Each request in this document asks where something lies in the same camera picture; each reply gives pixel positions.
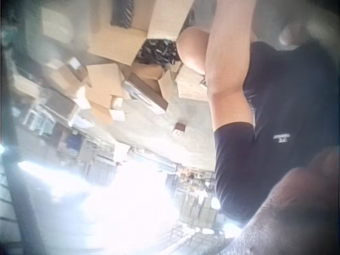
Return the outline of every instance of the stack of boxes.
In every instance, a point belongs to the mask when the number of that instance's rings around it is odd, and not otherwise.
[[[50,78],[62,92],[82,109],[91,113],[103,125],[124,121],[124,100],[143,102],[155,114],[167,111],[175,91],[181,98],[206,101],[206,88],[201,86],[203,76],[190,70],[181,62],[162,68],[160,65],[144,65],[135,57],[147,39],[176,41],[192,7],[193,0],[134,0],[132,28],[125,29],[110,24],[112,0],[90,0],[88,53],[104,57],[113,63],[83,66],[76,58],[58,67]],[[44,8],[44,33],[60,17]],[[62,22],[72,31],[67,21]],[[59,41],[72,40],[72,33],[65,31]]]

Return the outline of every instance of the open cardboard box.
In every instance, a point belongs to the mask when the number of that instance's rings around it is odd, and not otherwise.
[[[126,77],[123,88],[130,97],[143,101],[156,114],[165,113],[174,93],[171,71],[164,73],[161,66],[139,63],[121,67]]]
[[[111,26],[112,0],[90,0],[88,52],[132,65],[146,39],[176,41],[193,0],[134,0],[132,28]]]

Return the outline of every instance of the floor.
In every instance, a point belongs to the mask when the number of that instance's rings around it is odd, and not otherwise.
[[[39,12],[37,12],[39,8],[37,7],[41,2],[48,1],[50,0],[26,1],[25,6],[28,52],[31,57],[41,62],[57,54],[55,47],[46,43],[46,39],[41,36],[39,30]],[[74,0],[72,2],[72,5],[78,6],[80,10],[86,8],[87,1]],[[282,49],[278,41],[278,35],[285,25],[285,19],[282,17],[293,2],[296,3],[293,0],[258,0],[253,29],[260,40]],[[214,1],[196,0],[194,8],[198,24],[203,26],[209,24],[214,14],[213,4]],[[83,44],[77,45],[77,49],[81,51]],[[94,56],[88,57],[96,63],[105,61]],[[112,127],[107,128],[114,139],[149,149],[184,166],[214,171],[214,137],[207,103],[179,99],[176,91],[164,115],[157,116],[134,101],[124,102],[123,108],[126,121],[116,122]],[[173,127],[178,121],[186,124],[187,130],[183,137],[172,138]]]

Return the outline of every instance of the cardboard box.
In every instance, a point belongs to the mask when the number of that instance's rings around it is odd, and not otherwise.
[[[132,99],[144,102],[154,113],[166,113],[168,102],[134,73],[124,82],[123,89],[129,92]]]
[[[159,79],[158,81],[159,86],[160,86],[160,91],[162,97],[167,101],[170,102],[173,94],[174,94],[174,81],[171,77],[171,72],[168,70],[162,78]]]
[[[71,98],[76,98],[79,89],[83,86],[82,82],[66,65],[54,70],[50,78],[61,88],[66,96]]]
[[[183,65],[177,77],[178,96],[180,98],[208,101],[207,88],[201,85],[203,75]]]
[[[89,103],[91,105],[91,113],[95,120],[102,125],[113,125],[114,122],[109,109],[91,101]]]
[[[172,132],[173,137],[181,137],[185,133],[186,126],[182,123],[177,122]]]
[[[176,41],[194,0],[156,0],[148,39]]]

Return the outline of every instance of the white logo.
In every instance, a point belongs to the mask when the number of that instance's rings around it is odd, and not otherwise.
[[[278,139],[279,143],[283,143],[283,142],[288,142],[288,138],[291,137],[290,134],[277,134],[273,137],[273,139]]]

